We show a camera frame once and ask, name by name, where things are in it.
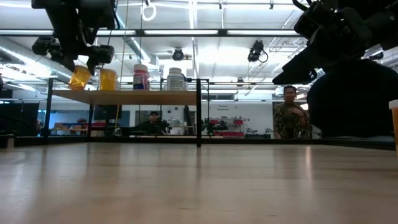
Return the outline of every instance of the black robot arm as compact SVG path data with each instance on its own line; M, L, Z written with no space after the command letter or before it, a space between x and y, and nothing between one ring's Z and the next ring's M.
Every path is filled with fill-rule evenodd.
M342 8L338 8L339 0L312 2L294 27L308 39L307 48L282 67L283 72L274 78L274 84L307 84L316 79L316 68L327 72L340 62L362 57L377 44L383 50L398 46L398 1L366 1L374 5L366 17L358 10L365 6L358 2L351 5L355 7Z
M87 66L92 74L99 63L111 63L112 46L88 44L94 43L100 28L115 29L115 0L32 0L32 8L45 9L54 29L53 37L36 40L32 46L35 54L50 53L52 60L71 71L75 69L73 60L89 56Z

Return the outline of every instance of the yellow cup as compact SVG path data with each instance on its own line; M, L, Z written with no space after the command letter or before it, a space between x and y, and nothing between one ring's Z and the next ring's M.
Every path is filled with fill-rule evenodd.
M69 87L71 90L84 90L90 78L91 73L88 68L77 65L69 81Z
M394 133L396 138L396 149L398 156L398 100L391 101L389 106L392 110L392 119L394 121Z
M116 89L116 72L112 69L101 69L99 90L115 90Z

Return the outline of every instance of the patterned shirt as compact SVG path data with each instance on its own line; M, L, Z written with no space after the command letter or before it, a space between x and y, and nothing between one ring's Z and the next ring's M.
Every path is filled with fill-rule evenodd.
M300 117L296 114L292 114L287 112L287 109L290 107L294 107L299 109L304 116L305 126L302 126L300 123ZM280 134L282 139L289 138L289 134L287 132L288 128L291 127L293 129L294 138L299 137L299 133L301 133L301 138L310 139L311 138L311 125L309 122L309 118L306 112L300 106L296 104L286 105L285 103L281 103L274 107L274 131Z

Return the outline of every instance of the man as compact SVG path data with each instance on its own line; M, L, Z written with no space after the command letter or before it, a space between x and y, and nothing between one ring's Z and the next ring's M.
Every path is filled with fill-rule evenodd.
M294 86L285 86L285 103L274 108L274 131L276 139L295 139L301 133L302 138L309 138L310 124L305 111L294 103L297 92Z
M311 122L324 138L392 136L388 104L396 99L398 74L368 59L335 66L307 96Z
M159 121L159 114L156 111L150 112L149 120L142 122L134 129L136 131L145 132L146 134L163 135L165 133L165 125L162 125Z

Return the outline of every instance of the white bottle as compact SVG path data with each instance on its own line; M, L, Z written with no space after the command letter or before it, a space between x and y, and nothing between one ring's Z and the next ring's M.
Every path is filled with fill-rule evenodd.
M184 76L181 74L181 69L170 68L167 77L167 90L184 90L185 81Z

